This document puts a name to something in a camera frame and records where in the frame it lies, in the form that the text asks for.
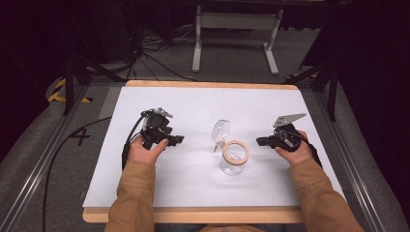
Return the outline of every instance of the hand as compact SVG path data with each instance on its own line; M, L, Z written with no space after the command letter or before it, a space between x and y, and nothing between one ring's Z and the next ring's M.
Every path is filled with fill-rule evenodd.
M298 132L303 135L305 138L307 137L307 134L301 130L298 130ZM293 153L287 152L283 149L281 149L280 147L276 147L275 151L281 156L283 157L285 160L287 160L289 162L290 165L295 165L301 161L310 159L313 157L311 150L309 148L309 146L306 144L305 141L301 141L301 146L298 148L298 150L296 150Z
M163 150L165 150L168 144L168 139L161 141L153 150L149 151L142 146L144 142L144 136L138 135L132 140L130 145L130 151L128 160L141 161L155 165L157 158L160 156Z

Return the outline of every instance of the person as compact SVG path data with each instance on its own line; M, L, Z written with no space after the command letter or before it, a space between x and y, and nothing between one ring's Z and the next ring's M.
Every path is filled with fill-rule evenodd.
M299 133L307 137L303 131L299 130ZM158 229L153 214L155 163L165 150L167 140L161 141L151 151L142 147L143 142L141 135L132 141L127 165L117 188L118 196L108 213L105 232L149 232ZM364 231L347 202L333 189L329 177L313 159L306 142L303 141L293 153L278 147L275 151L290 164L288 172L301 203L307 231ZM199 231L204 226L193 224L190 228L185 227L184 231Z

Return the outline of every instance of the gray carpet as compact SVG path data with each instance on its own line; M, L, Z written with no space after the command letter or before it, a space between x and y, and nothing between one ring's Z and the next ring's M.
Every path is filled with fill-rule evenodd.
M165 51L149 54L174 72L199 81L281 83L288 75L301 72L298 67L317 33L318 31L311 30L278 32L274 45L274 55L279 69L278 76L271 76L269 73L264 52L261 49L263 38L266 38L267 34L262 32L251 32L244 37L234 36L225 31L205 33L199 73L190 71L194 46L190 41L171 46ZM141 57L141 60L158 79L183 80L151 59ZM119 64L105 66L112 68ZM139 61L134 65L134 72L135 74L130 74L130 79L154 79L153 74ZM126 77L127 71L119 74ZM320 109L317 96L326 96L326 90L324 93L312 93L309 88L304 87L309 84L310 80L304 80L298 83L298 86L301 88L337 177L343 185L348 203L365 231L377 231L371 227L364 213L361 201L342 164L337 142L326 120L327 115ZM122 84L114 83L105 76L95 76L85 94L85 97L92 98L93 101L79 104L69 119L67 128L63 131L63 137L85 124L110 116L121 86ZM54 85L51 85L45 95L48 96L53 88ZM2 206L0 219L2 221L12 208L27 176L42 155L49 139L55 133L58 122L65 119L62 116L63 111L63 102L51 102L49 108L31 124L0 164L0 205ZM343 141L356 167L360 170L361 177L366 183L370 198L384 226L384 229L379 231L409 231L400 206L378 170L340 86L337 92L336 117L337 122L334 126L342 134ZM81 145L79 145L78 138L71 138L59 151L52 166L49 182L46 231L103 231L103 224L91 224L82 220L81 205L84 193L90 184L108 125L109 121L104 121L87 127L86 134L90 137L85 138ZM17 224L14 231L42 231L43 199L44 178L21 217L16 219ZM304 226L288 225L287 229L288 231L304 231Z

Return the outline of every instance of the tan sweater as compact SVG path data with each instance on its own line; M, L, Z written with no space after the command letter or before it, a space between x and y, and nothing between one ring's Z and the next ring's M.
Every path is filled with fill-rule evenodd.
M291 166L289 173L301 202L307 231L364 231L314 159ZM105 232L154 231L155 180L154 165L127 162L117 189L118 198L108 213Z

